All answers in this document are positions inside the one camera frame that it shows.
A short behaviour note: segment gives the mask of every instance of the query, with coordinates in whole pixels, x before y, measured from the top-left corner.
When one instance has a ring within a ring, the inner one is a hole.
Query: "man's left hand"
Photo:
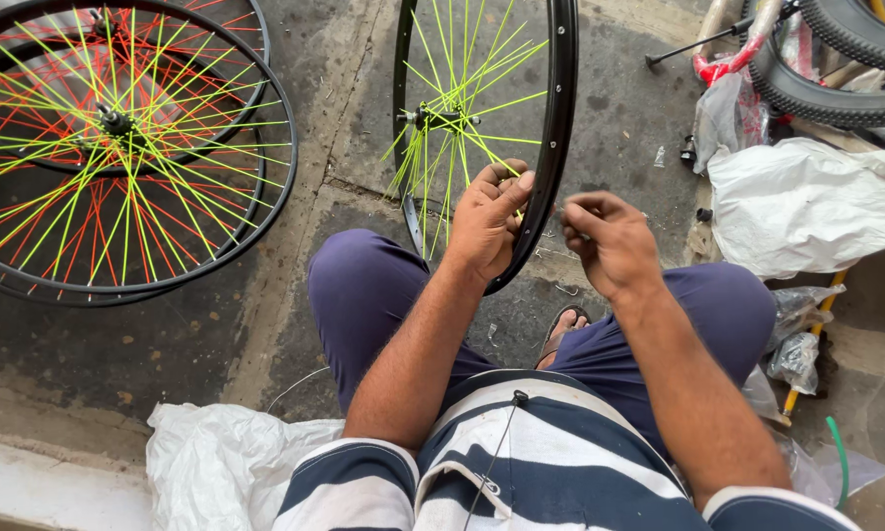
[[[466,267],[483,283],[500,275],[511,261],[522,207],[534,186],[534,172],[517,159],[485,167],[456,207],[452,239],[444,262]]]

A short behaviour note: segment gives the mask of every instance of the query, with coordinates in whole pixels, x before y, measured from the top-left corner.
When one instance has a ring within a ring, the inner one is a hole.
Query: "striped shirt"
[[[515,389],[529,397],[517,408]],[[479,489],[468,529],[859,529],[783,489],[728,487],[698,513],[639,432],[561,374],[485,372],[450,389],[441,411],[415,460],[394,444],[365,439],[307,455],[273,531],[461,530]]]

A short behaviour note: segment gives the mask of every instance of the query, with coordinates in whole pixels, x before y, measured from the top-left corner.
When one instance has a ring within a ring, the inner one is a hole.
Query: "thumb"
[[[504,194],[494,200],[495,211],[498,212],[499,219],[507,217],[508,214],[523,206],[527,202],[527,197],[530,196],[531,188],[533,187],[534,172],[525,171]]]
[[[607,223],[598,215],[586,211],[583,207],[574,202],[564,205],[564,220],[578,233],[590,236],[590,239],[602,241],[603,234],[606,232]]]

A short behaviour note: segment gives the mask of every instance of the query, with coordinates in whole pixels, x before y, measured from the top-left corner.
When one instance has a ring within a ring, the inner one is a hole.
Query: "foot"
[[[580,317],[578,319],[577,312],[575,312],[574,310],[567,310],[560,315],[560,320],[557,321],[557,325],[556,327],[554,327],[554,331],[551,332],[551,337],[554,337],[561,332],[580,330],[585,326],[587,326],[587,318]],[[554,357],[556,357],[556,352],[552,352],[545,356],[544,359],[541,360],[541,363],[538,364],[538,370],[545,370],[546,368],[550,367],[551,364],[554,363]]]

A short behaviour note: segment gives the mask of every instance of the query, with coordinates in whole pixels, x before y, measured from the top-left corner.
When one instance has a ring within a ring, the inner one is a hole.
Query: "green tube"
[[[827,416],[826,424],[829,425],[829,430],[832,432],[832,440],[836,441],[839,463],[843,467],[843,491],[839,495],[839,502],[836,504],[836,509],[841,510],[846,503],[846,498],[850,496],[850,463],[846,459],[846,449],[843,448],[843,438],[839,437],[839,428],[836,427],[836,421],[832,419],[832,416]]]

